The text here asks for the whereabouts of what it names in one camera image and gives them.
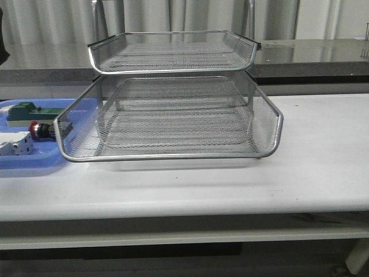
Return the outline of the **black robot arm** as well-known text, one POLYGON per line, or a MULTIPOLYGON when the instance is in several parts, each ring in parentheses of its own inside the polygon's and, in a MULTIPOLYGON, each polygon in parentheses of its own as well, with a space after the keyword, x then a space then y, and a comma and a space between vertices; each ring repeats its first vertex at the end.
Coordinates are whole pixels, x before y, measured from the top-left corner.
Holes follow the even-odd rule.
POLYGON ((2 8, 0 8, 0 65, 5 63, 10 57, 10 54, 6 50, 5 44, 4 44, 3 33, 2 33, 2 20, 3 20, 3 10, 2 8))

